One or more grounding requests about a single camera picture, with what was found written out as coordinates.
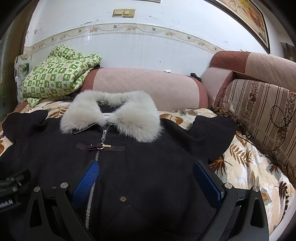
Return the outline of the pink and red headboard cushion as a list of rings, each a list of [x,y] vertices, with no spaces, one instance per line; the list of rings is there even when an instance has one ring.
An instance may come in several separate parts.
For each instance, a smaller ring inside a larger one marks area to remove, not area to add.
[[[295,92],[295,62],[285,58],[257,52],[219,51],[212,57],[210,66]]]

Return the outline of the small pink quilted cushion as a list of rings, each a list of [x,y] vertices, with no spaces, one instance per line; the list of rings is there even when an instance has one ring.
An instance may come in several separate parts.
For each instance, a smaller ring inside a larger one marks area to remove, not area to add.
[[[234,79],[232,70],[210,67],[201,76],[202,84],[207,92],[208,107],[218,106],[224,91]]]

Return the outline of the gold wall switch plate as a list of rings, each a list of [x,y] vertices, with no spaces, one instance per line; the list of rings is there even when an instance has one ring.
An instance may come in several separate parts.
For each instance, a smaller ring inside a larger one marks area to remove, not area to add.
[[[113,17],[133,18],[135,16],[135,9],[114,9]]]

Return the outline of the striped floral pillow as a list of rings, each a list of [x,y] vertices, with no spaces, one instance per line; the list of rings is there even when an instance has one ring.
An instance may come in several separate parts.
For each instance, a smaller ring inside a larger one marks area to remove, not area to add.
[[[224,91],[217,114],[232,117],[295,185],[295,93],[254,80],[233,80]]]

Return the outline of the leaf print bed blanket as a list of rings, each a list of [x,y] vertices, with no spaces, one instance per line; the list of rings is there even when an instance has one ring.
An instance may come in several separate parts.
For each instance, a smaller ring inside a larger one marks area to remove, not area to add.
[[[273,176],[272,172],[267,170],[270,161],[247,141],[238,137],[237,129],[226,152],[218,159],[204,162],[204,164],[209,166],[223,183],[229,182],[235,188],[249,190],[252,186],[257,186],[263,202],[266,197],[273,196],[276,193],[280,195],[280,198],[285,198],[292,193],[292,186],[286,184],[286,178]],[[24,240],[27,209],[1,214],[1,240]],[[234,209],[219,240],[228,240],[239,211],[239,207]]]

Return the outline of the framed wall picture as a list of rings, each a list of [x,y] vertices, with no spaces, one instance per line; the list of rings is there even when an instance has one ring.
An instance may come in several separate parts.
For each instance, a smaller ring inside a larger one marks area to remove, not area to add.
[[[263,49],[270,54],[270,42],[267,25],[263,13],[248,0],[217,0],[212,3],[236,19],[260,43]]]

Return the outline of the black coat with fur collar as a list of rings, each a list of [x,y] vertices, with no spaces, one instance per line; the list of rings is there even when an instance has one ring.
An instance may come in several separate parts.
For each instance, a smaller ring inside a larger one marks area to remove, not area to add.
[[[44,190],[72,184],[90,161],[76,213],[95,240],[196,240],[214,216],[193,175],[197,161],[221,157],[236,133],[227,117],[197,116],[186,130],[160,118],[145,92],[79,93],[62,117],[46,110],[12,113],[3,122],[11,146],[1,176],[28,169]]]

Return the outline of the green patterned folded quilt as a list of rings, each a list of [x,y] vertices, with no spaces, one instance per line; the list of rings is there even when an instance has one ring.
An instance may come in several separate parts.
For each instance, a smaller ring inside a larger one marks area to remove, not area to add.
[[[69,95],[82,86],[101,60],[98,54],[84,56],[66,45],[56,46],[22,82],[23,99],[34,107],[41,99]]]

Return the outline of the pink quilted bolster cushion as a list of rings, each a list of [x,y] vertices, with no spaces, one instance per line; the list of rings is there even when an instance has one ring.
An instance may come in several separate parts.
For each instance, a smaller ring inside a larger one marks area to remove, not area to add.
[[[197,79],[156,70],[99,68],[92,70],[79,91],[96,90],[118,93],[144,91],[160,111],[208,107],[208,96]]]

